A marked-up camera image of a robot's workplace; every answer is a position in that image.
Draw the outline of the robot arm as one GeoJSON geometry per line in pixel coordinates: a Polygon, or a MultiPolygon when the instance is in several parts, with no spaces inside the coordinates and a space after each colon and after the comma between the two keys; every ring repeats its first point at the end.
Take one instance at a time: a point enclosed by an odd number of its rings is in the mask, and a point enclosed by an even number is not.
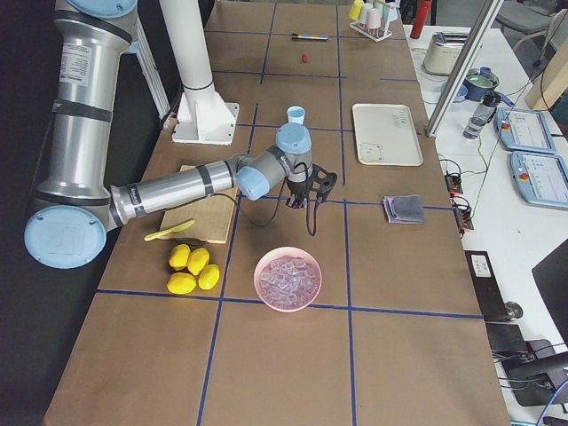
{"type": "Polygon", "coordinates": [[[24,242],[36,261],[73,269],[92,261],[107,233],[131,219],[179,208],[236,188],[255,201],[276,185],[288,206],[314,219],[337,180],[312,160],[301,120],[281,126],[262,154],[239,154],[165,177],[105,187],[114,96],[123,54],[138,43],[134,1],[59,1],[54,22],[63,37],[58,96],[52,105],[51,164],[35,189],[24,242]]]}

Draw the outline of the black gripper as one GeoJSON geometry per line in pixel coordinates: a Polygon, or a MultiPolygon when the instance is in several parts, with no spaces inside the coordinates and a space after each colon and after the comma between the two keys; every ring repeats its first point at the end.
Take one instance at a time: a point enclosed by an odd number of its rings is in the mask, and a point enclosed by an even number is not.
{"type": "Polygon", "coordinates": [[[295,171],[286,179],[289,197],[286,205],[292,209],[301,209],[314,195],[316,205],[326,202],[337,182],[337,174],[328,172],[313,163],[306,166],[298,163],[295,171]]]}

